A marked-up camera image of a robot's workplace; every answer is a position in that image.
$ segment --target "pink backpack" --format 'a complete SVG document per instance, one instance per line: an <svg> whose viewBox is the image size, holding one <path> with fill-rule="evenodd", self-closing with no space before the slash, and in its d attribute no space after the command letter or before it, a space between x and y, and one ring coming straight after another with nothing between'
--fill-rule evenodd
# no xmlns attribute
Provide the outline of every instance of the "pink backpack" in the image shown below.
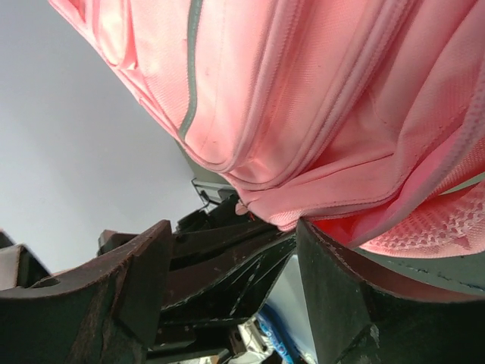
<svg viewBox="0 0 485 364"><path fill-rule="evenodd" d="M265 221L391 256L485 250L485 0L51 3Z"/></svg>

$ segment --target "white wall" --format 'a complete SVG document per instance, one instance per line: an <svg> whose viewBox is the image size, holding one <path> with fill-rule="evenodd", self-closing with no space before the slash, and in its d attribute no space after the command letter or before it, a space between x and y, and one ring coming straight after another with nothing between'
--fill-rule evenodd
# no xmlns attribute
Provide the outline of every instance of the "white wall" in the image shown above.
<svg viewBox="0 0 485 364"><path fill-rule="evenodd" d="M46 0L2 0L0 227L53 271L201 206L174 141Z"/></svg>

